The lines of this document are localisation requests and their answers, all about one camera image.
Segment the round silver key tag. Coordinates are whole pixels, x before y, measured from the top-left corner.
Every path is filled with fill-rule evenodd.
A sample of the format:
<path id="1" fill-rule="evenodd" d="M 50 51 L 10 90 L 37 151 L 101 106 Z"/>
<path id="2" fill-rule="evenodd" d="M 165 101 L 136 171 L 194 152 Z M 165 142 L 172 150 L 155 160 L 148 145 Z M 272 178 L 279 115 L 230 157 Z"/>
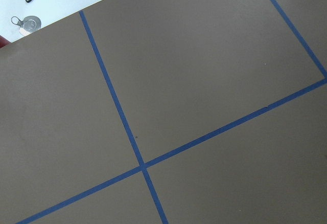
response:
<path id="1" fill-rule="evenodd" d="M 23 36 L 30 35 L 41 28 L 41 20 L 37 16 L 27 16 L 24 19 L 12 16 L 11 23 L 19 26 L 18 31 Z"/>

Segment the brown paper table mat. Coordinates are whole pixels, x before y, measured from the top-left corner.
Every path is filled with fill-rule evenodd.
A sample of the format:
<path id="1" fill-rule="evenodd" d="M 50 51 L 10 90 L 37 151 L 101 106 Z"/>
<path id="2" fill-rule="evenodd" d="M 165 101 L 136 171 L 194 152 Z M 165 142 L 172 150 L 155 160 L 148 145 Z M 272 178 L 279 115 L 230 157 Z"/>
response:
<path id="1" fill-rule="evenodd" d="M 1 0 L 1 223 L 326 223 L 326 0 L 38 1 Z"/>

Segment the red water bottle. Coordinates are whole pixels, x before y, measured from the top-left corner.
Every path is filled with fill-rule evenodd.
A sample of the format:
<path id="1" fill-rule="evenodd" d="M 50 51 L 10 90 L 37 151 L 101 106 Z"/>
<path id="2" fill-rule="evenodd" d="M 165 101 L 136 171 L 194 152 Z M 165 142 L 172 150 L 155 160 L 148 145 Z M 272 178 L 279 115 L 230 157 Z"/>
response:
<path id="1" fill-rule="evenodd" d="M 10 44 L 10 41 L 8 41 L 4 37 L 0 36 L 0 48 L 3 48 L 5 46 L 7 46 L 8 44 Z"/>

